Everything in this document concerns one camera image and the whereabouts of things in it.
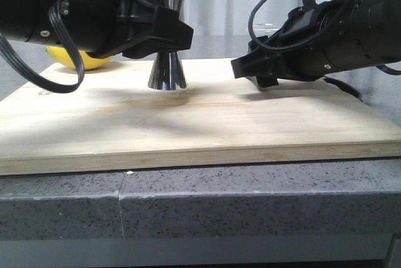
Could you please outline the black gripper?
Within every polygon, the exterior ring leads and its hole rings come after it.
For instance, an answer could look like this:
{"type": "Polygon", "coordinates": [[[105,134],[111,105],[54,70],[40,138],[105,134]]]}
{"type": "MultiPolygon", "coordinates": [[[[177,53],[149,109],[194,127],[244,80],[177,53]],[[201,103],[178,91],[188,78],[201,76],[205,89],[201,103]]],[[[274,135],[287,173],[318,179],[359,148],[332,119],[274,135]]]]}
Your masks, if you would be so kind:
{"type": "Polygon", "coordinates": [[[156,21],[155,0],[1,0],[1,54],[14,40],[145,57],[157,50],[156,21]]]}
{"type": "Polygon", "coordinates": [[[314,81],[329,73],[357,68],[357,35],[352,29],[356,2],[345,7],[324,2],[307,11],[296,8],[279,32],[275,45],[286,46],[309,39],[305,46],[271,53],[253,40],[246,55],[231,61],[235,78],[247,77],[258,90],[278,86],[279,79],[314,81]]]}

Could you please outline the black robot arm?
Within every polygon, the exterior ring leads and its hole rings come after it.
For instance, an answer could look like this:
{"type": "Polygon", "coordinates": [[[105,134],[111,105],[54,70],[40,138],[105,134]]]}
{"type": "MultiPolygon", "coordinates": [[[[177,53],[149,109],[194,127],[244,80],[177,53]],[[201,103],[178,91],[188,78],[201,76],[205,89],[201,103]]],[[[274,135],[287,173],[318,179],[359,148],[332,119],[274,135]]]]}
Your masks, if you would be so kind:
{"type": "Polygon", "coordinates": [[[231,63],[258,87],[400,61],[400,0],[302,0],[274,34],[252,36],[231,63]]]}

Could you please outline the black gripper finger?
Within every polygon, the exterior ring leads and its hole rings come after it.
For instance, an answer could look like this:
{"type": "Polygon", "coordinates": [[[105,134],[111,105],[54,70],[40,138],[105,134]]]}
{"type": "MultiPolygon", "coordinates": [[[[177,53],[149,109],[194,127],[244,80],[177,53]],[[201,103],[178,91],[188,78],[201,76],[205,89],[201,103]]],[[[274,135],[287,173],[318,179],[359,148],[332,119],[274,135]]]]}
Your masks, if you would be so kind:
{"type": "Polygon", "coordinates": [[[194,30],[180,20],[178,11],[158,0],[134,0],[124,21],[124,57],[140,59],[191,47],[194,30]]]}

